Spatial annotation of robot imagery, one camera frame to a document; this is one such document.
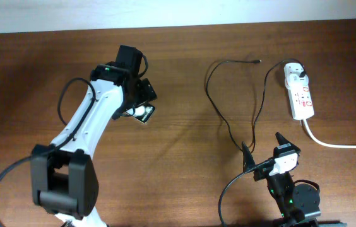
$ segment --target electrical cord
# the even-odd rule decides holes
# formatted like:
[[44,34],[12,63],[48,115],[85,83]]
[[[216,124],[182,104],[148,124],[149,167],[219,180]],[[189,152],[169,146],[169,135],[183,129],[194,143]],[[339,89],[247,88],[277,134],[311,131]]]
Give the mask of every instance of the electrical cord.
[[312,134],[309,124],[307,123],[307,119],[303,119],[303,124],[304,124],[304,128],[306,129],[306,131],[309,134],[309,136],[311,137],[311,139],[322,146],[326,146],[329,148],[356,149],[356,145],[334,145],[334,144],[328,144],[328,143],[321,142]]
[[[287,62],[287,61],[295,61],[295,62],[299,63],[299,64],[302,66],[304,72],[306,71],[306,69],[304,69],[303,64],[302,64],[299,60],[297,60],[297,59],[285,59],[285,60],[282,60],[282,61],[276,63],[274,66],[272,66],[272,67],[268,70],[268,72],[267,72],[266,75],[265,75],[265,79],[264,79],[264,90],[263,90],[263,95],[262,95],[261,106],[260,106],[260,108],[259,108],[259,111],[258,111],[257,116],[256,116],[255,119],[254,119],[254,122],[252,123],[252,143],[251,143],[251,144],[252,144],[252,150],[251,150],[251,153],[254,152],[255,147],[256,147],[255,126],[256,126],[256,122],[257,122],[258,119],[259,119],[259,116],[261,115],[262,109],[263,109],[263,107],[264,107],[265,93],[266,93],[266,82],[267,82],[267,80],[268,80],[268,75],[269,75],[269,73],[270,73],[274,68],[276,68],[276,67],[279,66],[280,64],[282,64],[282,63],[284,63],[284,62]],[[257,62],[256,62],[256,61],[252,61],[252,62],[244,62],[244,63],[257,63]],[[211,74],[213,74],[214,70],[215,70],[219,65],[221,65],[221,64],[224,64],[224,61],[223,61],[223,62],[220,62],[220,63],[212,70]],[[222,114],[218,111],[216,105],[213,103],[213,101],[211,100],[211,98],[210,98],[210,96],[209,96],[209,94],[208,94],[208,89],[207,89],[207,87],[208,87],[208,83],[209,83],[211,74],[209,75],[208,81],[207,81],[207,83],[206,83],[206,95],[208,96],[208,98],[209,98],[211,104],[214,106],[215,110],[217,111],[217,114],[226,122],[226,124],[227,124],[227,126],[228,126],[228,132],[230,133],[230,137],[231,137],[231,139],[233,140],[234,144],[237,146],[237,148],[238,148],[239,150],[242,151],[242,149],[240,149],[240,147],[237,145],[237,143],[234,141],[234,139],[233,139],[233,137],[232,137],[232,134],[231,134],[231,131],[230,131],[230,126],[229,126],[228,122],[224,119],[224,117],[222,116]],[[226,187],[223,189],[223,192],[222,192],[222,194],[220,195],[220,198],[219,198],[219,201],[218,201],[218,215],[219,215],[220,221],[222,222],[222,225],[223,225],[224,227],[226,227],[227,225],[224,223],[223,216],[222,216],[222,200],[223,200],[223,196],[224,196],[224,194],[226,193],[227,189],[228,189],[237,179],[239,179],[240,177],[242,177],[243,175],[245,175],[245,174],[247,174],[247,173],[250,173],[250,172],[254,171],[254,170],[257,169],[259,166],[264,165],[264,164],[266,164],[267,162],[269,162],[269,160],[267,160],[267,161],[265,161],[265,162],[263,162],[263,163],[260,163],[260,164],[256,165],[254,168],[251,168],[250,170],[248,170],[248,171],[246,171],[246,172],[240,173],[240,174],[237,175],[235,178],[233,178],[233,179],[226,185]]]
[[240,174],[238,174],[236,177],[234,177],[227,185],[226,187],[224,187],[222,194],[220,194],[220,198],[218,200],[218,216],[220,218],[220,221],[222,222],[223,227],[227,227],[226,223],[223,220],[223,215],[222,215],[222,201],[223,201],[223,196],[226,193],[227,189],[236,181],[238,180],[240,177],[244,176],[247,173],[251,173],[254,170],[258,169],[259,167],[263,166],[263,165],[267,165],[269,163],[271,163],[273,160],[266,160],[252,168],[250,168],[249,170],[242,172]]
[[320,193],[318,183],[312,182],[311,180],[303,180],[303,179],[300,179],[300,180],[296,180],[296,181],[293,182],[293,183],[294,183],[294,185],[296,185],[296,184],[298,184],[298,183],[308,183],[309,185],[312,185],[313,187],[315,187],[315,188],[317,189],[318,194]]
[[[217,67],[221,66],[222,64],[226,64],[226,63],[249,63],[249,64],[258,64],[260,63],[261,60],[253,60],[253,61],[235,61],[235,60],[226,60],[226,61],[221,61],[219,62],[214,68],[213,70],[211,71],[211,73],[209,74],[209,77],[208,77],[208,80],[206,82],[206,86],[205,86],[205,91],[206,91],[206,96],[209,98],[211,104],[213,105],[214,109],[216,110],[216,113],[217,115],[219,115],[219,117],[221,117],[224,122],[227,124],[227,127],[228,127],[228,133],[230,134],[230,138],[231,140],[233,141],[234,145],[240,150],[242,151],[242,148],[237,144],[237,142],[235,141],[232,133],[231,133],[231,128],[230,128],[230,124],[227,122],[226,118],[223,116],[222,113],[220,113],[219,109],[217,108],[215,102],[211,99],[210,95],[209,95],[209,81],[210,81],[210,78],[211,76],[213,75],[213,73],[215,72],[215,70],[217,69]],[[255,135],[254,135],[254,131],[252,130],[252,137],[255,138]]]
[[265,93],[266,93],[266,81],[267,81],[267,79],[268,79],[268,75],[269,75],[269,73],[270,73],[274,68],[276,68],[276,67],[279,66],[280,64],[282,64],[282,63],[284,63],[284,62],[287,62],[287,61],[295,61],[295,62],[299,63],[299,64],[302,66],[302,68],[303,68],[304,74],[306,73],[306,70],[304,69],[304,65],[303,65],[299,60],[297,60],[297,59],[285,59],[285,60],[282,60],[282,61],[276,63],[274,66],[272,66],[272,67],[268,70],[268,72],[267,72],[266,75],[265,75],[265,79],[264,79],[264,91],[263,91],[263,94],[262,94],[261,107],[259,108],[258,114],[257,114],[256,117],[255,117],[254,123],[252,124],[252,151],[251,151],[251,153],[254,151],[255,146],[256,146],[255,126],[256,126],[257,120],[259,119],[259,116],[261,115],[262,108],[264,107]]
[[[72,80],[70,80],[63,88],[62,90],[62,93],[61,93],[61,96],[60,96],[60,99],[59,99],[59,103],[57,104],[57,112],[59,114],[59,117],[60,119],[62,120],[63,124],[67,125],[67,123],[63,120],[63,118],[61,117],[61,113],[60,113],[60,105],[61,105],[61,102],[62,102],[62,99],[63,99],[63,96],[65,94],[65,92],[67,91],[68,87],[74,83],[75,81],[82,81],[84,83],[86,83],[90,88],[91,88],[91,91],[92,91],[92,94],[93,94],[93,97],[91,99],[91,102],[89,104],[89,106],[87,107],[87,109],[85,110],[83,116],[81,117],[80,121],[78,122],[76,128],[71,132],[71,134],[64,140],[64,142],[62,142],[61,144],[57,145],[56,147],[54,147],[53,149],[47,151],[47,152],[44,152],[42,154],[39,154],[39,155],[47,155],[51,152],[54,152],[54,151],[57,151],[59,150],[60,148],[62,148],[64,145],[66,145],[68,142],[70,142],[70,140],[72,140],[74,138],[74,135],[78,132],[78,129],[80,129],[81,125],[83,124],[85,118],[87,117],[88,113],[90,112],[91,108],[93,107],[95,101],[96,101],[96,96],[95,96],[95,89],[94,87],[92,86],[92,84],[87,81],[86,79],[83,79],[83,78],[73,78]],[[27,156],[25,158],[22,158],[16,162],[14,162],[13,164],[11,164],[9,167],[7,167],[6,169],[4,169],[1,173],[0,173],[0,182],[1,180],[7,175],[7,173],[9,173],[11,170],[13,170],[15,167],[21,165],[22,163],[25,163],[25,162],[28,162],[28,161],[31,161],[31,159],[33,158],[33,156]],[[0,221],[0,227],[5,227],[5,225]]]
[[73,227],[73,225],[71,224],[71,221],[65,221],[60,227]]

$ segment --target wooden table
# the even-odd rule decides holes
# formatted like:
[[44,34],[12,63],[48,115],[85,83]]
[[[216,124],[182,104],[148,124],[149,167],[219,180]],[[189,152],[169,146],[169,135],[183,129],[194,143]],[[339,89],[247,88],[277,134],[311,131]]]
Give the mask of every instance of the wooden table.
[[[157,111],[142,125],[132,118],[111,122],[97,146],[94,165],[100,182],[97,208],[114,226],[218,226],[217,202],[224,186],[242,171],[242,154],[208,101],[205,76],[222,59],[262,59],[260,65],[219,67],[210,94],[232,125],[238,142],[251,142],[267,70],[295,57],[310,77],[317,138],[356,144],[356,20],[258,23],[0,34],[0,172],[49,144],[62,130],[57,99],[73,77],[88,78],[99,63],[113,61],[120,44],[148,58]],[[277,146],[275,132],[298,145],[294,179],[321,186],[321,221],[356,226],[356,150],[313,142],[290,114],[283,66],[268,78],[256,128],[254,159]],[[64,98],[69,119],[86,91],[75,84]],[[33,205],[29,164],[0,185],[0,217],[7,226],[60,226]],[[266,182],[246,175],[223,200],[227,223],[251,224],[280,217]]]

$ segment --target white cable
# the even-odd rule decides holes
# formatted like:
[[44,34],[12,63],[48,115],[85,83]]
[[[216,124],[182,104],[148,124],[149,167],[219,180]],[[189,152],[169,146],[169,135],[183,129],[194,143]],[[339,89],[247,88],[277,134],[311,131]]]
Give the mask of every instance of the white cable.
[[311,137],[311,139],[313,141],[315,141],[316,143],[320,144],[320,145],[323,145],[323,146],[326,146],[326,147],[329,147],[329,148],[350,148],[350,149],[356,149],[356,145],[334,145],[334,144],[328,144],[328,143],[324,143],[324,142],[321,142],[319,141],[311,132],[310,128],[309,128],[309,125],[307,124],[307,120],[306,119],[303,119],[303,123],[304,123],[304,128],[306,128],[306,131],[307,133],[309,134],[309,136]]

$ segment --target power strip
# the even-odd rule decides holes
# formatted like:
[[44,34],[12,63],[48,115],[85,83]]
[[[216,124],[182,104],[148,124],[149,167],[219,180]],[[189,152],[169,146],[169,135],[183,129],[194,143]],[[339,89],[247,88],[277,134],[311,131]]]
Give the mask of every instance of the power strip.
[[314,115],[309,88],[309,77],[299,63],[285,65],[285,86],[289,93],[293,119],[302,120],[308,135],[316,143],[330,148],[356,149],[356,145],[335,145],[318,140],[311,132],[307,119]]
[[304,75],[303,67],[299,63],[285,65],[285,86],[289,93],[293,119],[303,120],[314,115],[309,88],[309,77]]

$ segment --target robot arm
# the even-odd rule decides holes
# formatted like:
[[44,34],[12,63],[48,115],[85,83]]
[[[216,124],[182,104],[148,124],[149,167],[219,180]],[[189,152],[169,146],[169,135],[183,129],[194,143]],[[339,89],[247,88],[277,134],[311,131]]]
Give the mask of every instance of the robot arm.
[[273,150],[273,157],[255,165],[246,145],[244,149],[244,172],[254,169],[254,180],[266,179],[268,190],[276,200],[282,218],[273,222],[275,227],[319,226],[316,218],[319,209],[319,186],[309,180],[293,181],[290,171],[297,167],[300,149],[276,133],[279,146]]
[[[88,91],[70,122],[49,146],[36,145],[32,151],[32,196],[36,205],[64,221],[64,226],[106,227],[95,208],[99,184],[92,163],[95,147],[109,120],[123,112],[145,123],[154,112],[148,102],[157,98],[150,82],[140,80],[143,54],[134,47],[121,46],[115,62],[98,65],[91,72]],[[95,101],[83,122],[82,116]],[[71,131],[78,131],[64,143]],[[68,166],[68,174],[57,169]]]

